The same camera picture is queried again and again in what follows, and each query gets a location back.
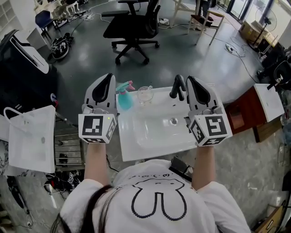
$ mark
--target blue chair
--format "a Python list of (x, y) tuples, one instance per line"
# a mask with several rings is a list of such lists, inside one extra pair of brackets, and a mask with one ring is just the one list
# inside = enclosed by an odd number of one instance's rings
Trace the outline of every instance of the blue chair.
[[(41, 28), (41, 30), (44, 32), (45, 37), (47, 38), (46, 35), (51, 39), (49, 33), (45, 29), (50, 23), (55, 21), (54, 19), (50, 18), (50, 12), (47, 10), (43, 10), (42, 12), (38, 13), (35, 16), (35, 23)], [(58, 29), (60, 31), (60, 28), (58, 27), (58, 24), (56, 23), (54, 25), (55, 29)]]

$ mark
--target glass cup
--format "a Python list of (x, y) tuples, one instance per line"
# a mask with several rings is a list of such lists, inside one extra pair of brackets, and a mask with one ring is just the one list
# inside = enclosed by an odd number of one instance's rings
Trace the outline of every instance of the glass cup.
[(142, 106), (151, 104), (151, 100), (154, 97), (153, 86), (143, 86), (137, 91), (137, 98)]

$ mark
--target white sink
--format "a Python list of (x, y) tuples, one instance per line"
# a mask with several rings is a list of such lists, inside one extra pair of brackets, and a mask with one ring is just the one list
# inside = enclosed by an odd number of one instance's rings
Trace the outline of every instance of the white sink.
[(148, 106), (141, 106), (136, 91), (130, 92), (134, 106), (124, 111), (117, 103), (120, 143), (123, 161), (157, 157), (195, 148), (195, 138), (189, 133), (184, 117), (189, 105), (170, 98), (172, 87), (153, 89)]

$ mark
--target faucet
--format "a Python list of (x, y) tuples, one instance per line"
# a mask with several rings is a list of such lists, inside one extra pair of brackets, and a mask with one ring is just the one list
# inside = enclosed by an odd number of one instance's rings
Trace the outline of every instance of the faucet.
[(182, 91), (186, 91), (184, 79), (181, 75), (176, 75), (172, 91), (170, 92), (170, 97), (175, 99), (177, 94), (179, 94), (179, 100), (183, 101), (184, 95)]

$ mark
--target metal rack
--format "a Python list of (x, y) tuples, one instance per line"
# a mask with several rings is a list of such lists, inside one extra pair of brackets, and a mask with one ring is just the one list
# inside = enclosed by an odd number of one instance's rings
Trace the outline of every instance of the metal rack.
[(54, 130), (55, 171), (64, 172), (85, 168), (83, 141), (78, 126), (55, 113)]

